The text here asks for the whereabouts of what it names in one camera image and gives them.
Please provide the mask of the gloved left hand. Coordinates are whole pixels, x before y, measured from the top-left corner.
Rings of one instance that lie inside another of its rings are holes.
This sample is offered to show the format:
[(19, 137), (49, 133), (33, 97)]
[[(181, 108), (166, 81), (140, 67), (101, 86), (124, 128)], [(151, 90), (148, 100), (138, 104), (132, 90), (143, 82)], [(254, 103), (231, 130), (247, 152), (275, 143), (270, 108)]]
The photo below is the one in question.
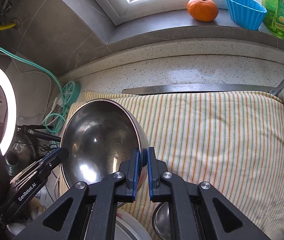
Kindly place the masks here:
[(34, 197), (32, 200), (30, 200), (26, 209), (22, 212), (25, 218), (18, 219), (17, 221), (8, 224), (6, 227), (10, 233), (12, 233), (14, 236), (17, 236), (44, 211), (45, 207), (36, 197)]

